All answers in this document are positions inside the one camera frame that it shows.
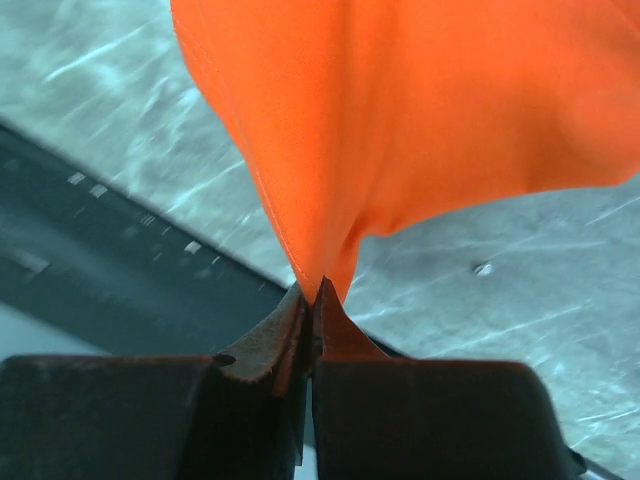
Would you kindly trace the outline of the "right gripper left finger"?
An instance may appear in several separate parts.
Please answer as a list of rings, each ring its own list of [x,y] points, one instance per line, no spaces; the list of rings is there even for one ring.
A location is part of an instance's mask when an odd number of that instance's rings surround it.
[[[17,355],[1,365],[5,479],[290,479],[307,306],[292,287],[214,355]]]

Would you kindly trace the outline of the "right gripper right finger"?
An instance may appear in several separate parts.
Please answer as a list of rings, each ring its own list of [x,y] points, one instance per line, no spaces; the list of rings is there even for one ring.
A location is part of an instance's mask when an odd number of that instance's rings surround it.
[[[393,357],[324,281],[313,311],[323,479],[577,479],[546,387],[512,361]]]

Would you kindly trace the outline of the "orange t shirt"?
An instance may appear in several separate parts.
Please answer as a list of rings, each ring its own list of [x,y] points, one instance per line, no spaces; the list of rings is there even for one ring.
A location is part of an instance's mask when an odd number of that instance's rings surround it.
[[[639,170],[635,1],[175,1],[298,284],[361,241]]]

